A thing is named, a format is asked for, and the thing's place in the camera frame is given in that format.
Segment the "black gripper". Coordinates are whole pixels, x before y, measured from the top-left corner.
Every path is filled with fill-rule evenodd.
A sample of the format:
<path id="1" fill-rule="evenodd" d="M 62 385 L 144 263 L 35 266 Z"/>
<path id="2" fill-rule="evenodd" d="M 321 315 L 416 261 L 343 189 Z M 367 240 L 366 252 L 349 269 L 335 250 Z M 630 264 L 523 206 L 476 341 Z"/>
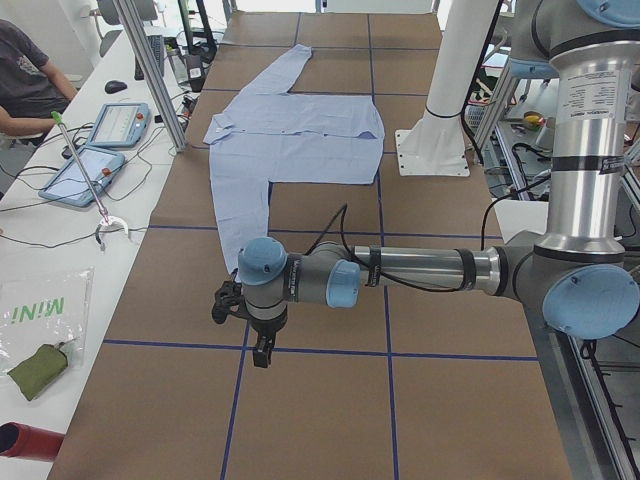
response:
<path id="1" fill-rule="evenodd" d="M 212 320 L 224 324 L 227 317 L 247 320 L 258 338 L 252 350 L 255 367 L 269 367 L 277 333 L 287 321 L 287 306 L 280 302 L 275 307 L 259 308 L 251 305 L 242 294 L 242 287 L 233 280 L 225 280 L 214 294 Z"/>

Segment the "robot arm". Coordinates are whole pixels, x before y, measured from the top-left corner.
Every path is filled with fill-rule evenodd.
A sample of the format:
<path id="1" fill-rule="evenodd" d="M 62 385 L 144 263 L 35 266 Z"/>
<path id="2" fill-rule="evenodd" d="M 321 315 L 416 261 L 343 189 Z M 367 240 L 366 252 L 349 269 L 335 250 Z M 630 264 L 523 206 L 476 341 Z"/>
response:
<path id="1" fill-rule="evenodd" d="M 431 293 L 479 289 L 532 309 L 581 340 L 616 333 L 635 316 L 639 288 L 624 270 L 614 223 L 625 166 L 625 110 L 639 58 L 635 1 L 521 1 L 506 73 L 559 82 L 546 230 L 506 245 L 428 250 L 318 239 L 303 254 L 258 236 L 216 291 L 213 320 L 246 320 L 253 361 L 267 367 L 291 303 L 350 308 L 362 287 L 396 283 Z"/>

